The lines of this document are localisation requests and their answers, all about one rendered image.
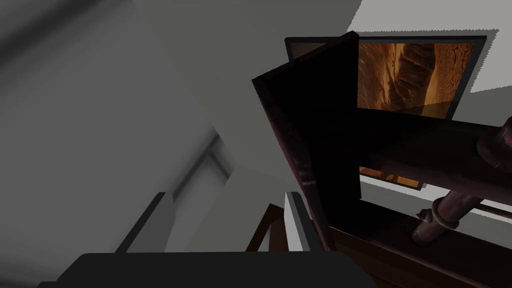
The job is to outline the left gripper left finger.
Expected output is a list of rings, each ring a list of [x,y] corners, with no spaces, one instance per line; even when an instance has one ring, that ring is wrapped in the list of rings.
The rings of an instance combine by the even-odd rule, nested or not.
[[[173,194],[159,192],[137,219],[116,253],[162,253],[176,218]]]

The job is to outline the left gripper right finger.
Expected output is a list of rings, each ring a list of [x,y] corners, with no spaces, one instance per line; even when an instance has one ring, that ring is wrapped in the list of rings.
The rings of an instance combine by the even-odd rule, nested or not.
[[[322,250],[305,203],[298,192],[285,192],[283,219],[287,246],[291,252]]]

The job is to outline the dark wooden furniture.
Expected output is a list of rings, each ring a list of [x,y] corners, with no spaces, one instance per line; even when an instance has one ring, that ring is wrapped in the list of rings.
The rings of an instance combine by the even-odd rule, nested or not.
[[[512,288],[512,248],[457,231],[474,209],[512,219],[483,205],[512,207],[512,117],[500,127],[457,121],[482,129],[482,167],[453,174],[454,188],[358,179],[370,145],[384,148],[357,106],[360,37],[288,37],[289,61],[252,80],[322,251],[346,254],[376,288]],[[271,227],[270,244],[281,244],[284,210],[276,218],[268,209],[254,239]]]

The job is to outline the orange framed wall picture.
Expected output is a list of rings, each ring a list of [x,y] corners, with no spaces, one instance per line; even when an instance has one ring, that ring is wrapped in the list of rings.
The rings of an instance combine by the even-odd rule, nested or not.
[[[359,167],[365,178],[421,190],[454,188],[481,170],[475,145],[482,128],[454,121],[487,37],[361,36],[357,106],[369,117],[371,154]]]

